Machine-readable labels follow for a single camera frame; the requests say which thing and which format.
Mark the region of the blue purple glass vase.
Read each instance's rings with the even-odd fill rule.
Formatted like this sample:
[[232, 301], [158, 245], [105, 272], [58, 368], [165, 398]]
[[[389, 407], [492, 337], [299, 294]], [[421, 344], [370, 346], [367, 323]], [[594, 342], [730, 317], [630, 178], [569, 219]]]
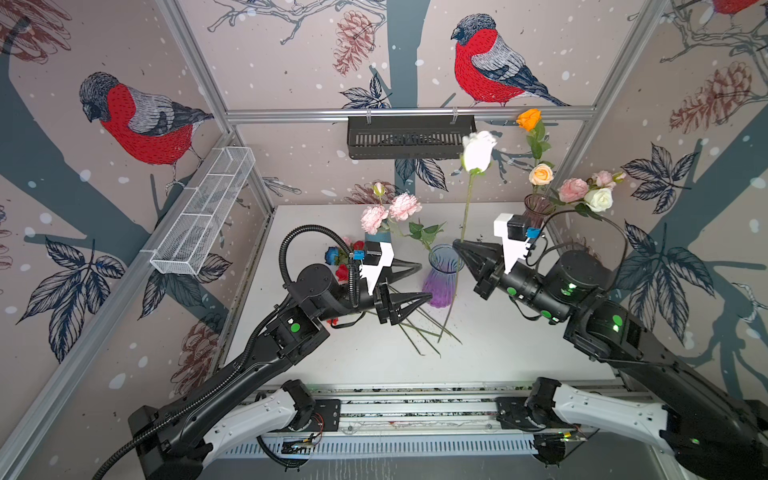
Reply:
[[458, 274], [465, 266], [464, 261], [451, 244], [435, 245], [428, 261], [431, 270], [422, 291], [432, 295], [430, 306], [437, 309], [449, 307], [457, 290]]

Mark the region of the mauve glass vase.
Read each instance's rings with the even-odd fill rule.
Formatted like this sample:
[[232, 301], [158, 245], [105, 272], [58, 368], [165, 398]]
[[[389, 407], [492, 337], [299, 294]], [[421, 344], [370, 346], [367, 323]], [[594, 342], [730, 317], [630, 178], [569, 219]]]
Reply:
[[546, 195], [532, 193], [524, 199], [523, 217], [529, 228], [541, 229], [544, 221], [556, 211], [556, 206]]

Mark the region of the white rose stem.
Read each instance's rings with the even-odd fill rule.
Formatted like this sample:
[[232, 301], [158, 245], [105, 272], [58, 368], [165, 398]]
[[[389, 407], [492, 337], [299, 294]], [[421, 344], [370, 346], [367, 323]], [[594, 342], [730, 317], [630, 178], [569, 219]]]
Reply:
[[468, 136], [462, 138], [462, 145], [464, 148], [461, 155], [462, 167], [468, 173], [469, 180], [467, 182], [467, 195], [459, 237], [461, 241], [465, 240], [467, 232], [475, 180], [477, 177], [482, 176], [489, 168], [492, 152], [496, 144], [496, 137], [489, 131], [470, 133]]
[[584, 198], [576, 204], [575, 211], [581, 216], [599, 219], [600, 214], [609, 210], [612, 206], [612, 190], [610, 188], [600, 188], [589, 190]]

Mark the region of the pink carnation stem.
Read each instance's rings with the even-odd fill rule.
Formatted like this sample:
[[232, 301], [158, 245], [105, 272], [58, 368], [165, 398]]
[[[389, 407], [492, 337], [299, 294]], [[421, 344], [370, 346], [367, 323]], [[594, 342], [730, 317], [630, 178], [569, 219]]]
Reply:
[[570, 178], [562, 184], [558, 192], [558, 198], [565, 204], [576, 204], [584, 198], [589, 190], [610, 188], [613, 191], [625, 179], [626, 173], [623, 170], [616, 172], [601, 170], [593, 173], [586, 180]]

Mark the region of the orange rose stem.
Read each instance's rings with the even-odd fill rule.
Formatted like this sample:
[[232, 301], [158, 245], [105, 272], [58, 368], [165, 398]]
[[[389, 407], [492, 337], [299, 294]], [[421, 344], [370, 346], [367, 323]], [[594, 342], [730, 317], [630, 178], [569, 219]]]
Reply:
[[542, 121], [542, 112], [535, 108], [529, 109], [521, 113], [516, 122], [520, 128], [527, 132], [526, 140], [535, 160], [535, 164], [529, 172], [529, 182], [533, 192], [538, 193], [554, 179], [553, 166], [543, 161], [543, 155], [551, 148], [551, 145], [548, 142], [547, 130]]

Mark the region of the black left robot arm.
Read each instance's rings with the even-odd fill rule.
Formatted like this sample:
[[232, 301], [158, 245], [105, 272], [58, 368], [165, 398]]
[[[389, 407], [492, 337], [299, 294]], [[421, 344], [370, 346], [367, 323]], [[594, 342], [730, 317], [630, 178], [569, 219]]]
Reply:
[[134, 449], [148, 479], [195, 479], [218, 457], [262, 434], [307, 426], [315, 401], [299, 380], [288, 380], [264, 398], [244, 401], [264, 384], [297, 365], [329, 336], [323, 321], [375, 310], [397, 324], [429, 300], [427, 293], [389, 291], [390, 283], [420, 271], [395, 260], [374, 291], [359, 285], [354, 305], [347, 286], [323, 264], [305, 267], [287, 284], [288, 294], [254, 329], [243, 352], [200, 386], [160, 408], [144, 406], [129, 418]]

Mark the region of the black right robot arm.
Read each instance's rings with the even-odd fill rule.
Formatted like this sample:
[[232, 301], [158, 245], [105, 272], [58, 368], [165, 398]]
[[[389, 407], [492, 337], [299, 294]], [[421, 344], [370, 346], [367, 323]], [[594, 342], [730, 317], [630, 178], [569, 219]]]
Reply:
[[545, 275], [524, 262], [507, 262], [498, 244], [456, 240], [454, 249], [486, 299], [496, 290], [550, 323], [566, 325], [564, 339], [589, 358], [645, 387], [656, 402], [600, 400], [540, 379], [537, 421], [551, 413], [653, 445], [703, 479], [767, 476], [767, 407], [726, 394], [668, 350], [644, 324], [606, 292], [610, 271], [585, 250], [563, 253]]

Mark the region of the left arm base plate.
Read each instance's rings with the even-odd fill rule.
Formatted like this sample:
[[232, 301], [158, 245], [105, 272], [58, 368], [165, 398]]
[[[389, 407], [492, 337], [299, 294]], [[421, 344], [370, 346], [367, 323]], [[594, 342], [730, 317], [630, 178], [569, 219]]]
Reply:
[[315, 401], [312, 414], [299, 432], [325, 433], [337, 432], [341, 419], [341, 401], [338, 399], [319, 399]]

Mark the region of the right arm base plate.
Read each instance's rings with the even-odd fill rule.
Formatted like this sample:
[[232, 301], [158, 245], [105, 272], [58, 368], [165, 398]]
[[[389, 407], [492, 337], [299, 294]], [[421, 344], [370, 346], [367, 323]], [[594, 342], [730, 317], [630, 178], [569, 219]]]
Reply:
[[585, 441], [599, 429], [560, 420], [554, 413], [534, 414], [526, 407], [525, 397], [497, 397], [495, 420], [503, 430], [515, 430], [534, 435], [549, 435], [564, 441]]

